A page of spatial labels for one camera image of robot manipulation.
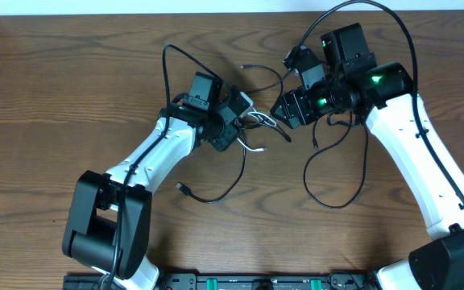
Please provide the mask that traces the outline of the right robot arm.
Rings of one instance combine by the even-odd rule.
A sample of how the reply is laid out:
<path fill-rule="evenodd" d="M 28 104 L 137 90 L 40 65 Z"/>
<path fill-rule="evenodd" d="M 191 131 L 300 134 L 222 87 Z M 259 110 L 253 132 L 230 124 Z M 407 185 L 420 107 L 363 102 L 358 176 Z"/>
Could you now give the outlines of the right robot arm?
<path fill-rule="evenodd" d="M 377 65 L 357 23 L 321 37 L 325 59 L 303 44 L 285 57 L 301 78 L 271 114 L 297 128 L 351 113 L 386 148 L 419 206 L 430 242 L 375 273 L 381 289 L 464 289 L 464 174 L 434 130 L 399 63 Z"/>

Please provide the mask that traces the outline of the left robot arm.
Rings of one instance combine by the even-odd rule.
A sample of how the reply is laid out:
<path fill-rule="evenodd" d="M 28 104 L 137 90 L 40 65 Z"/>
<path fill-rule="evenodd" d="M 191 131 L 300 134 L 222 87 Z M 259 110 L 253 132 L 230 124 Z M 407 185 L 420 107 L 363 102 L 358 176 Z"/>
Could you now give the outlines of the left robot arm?
<path fill-rule="evenodd" d="M 83 289 L 153 289 L 159 269 L 146 256 L 151 202 L 168 173 L 203 142 L 226 150 L 253 110 L 233 86 L 219 99 L 223 80 L 197 72 L 187 93 L 169 98 L 155 129 L 121 163 L 78 179 L 64 232 L 64 255 L 102 273 Z"/>

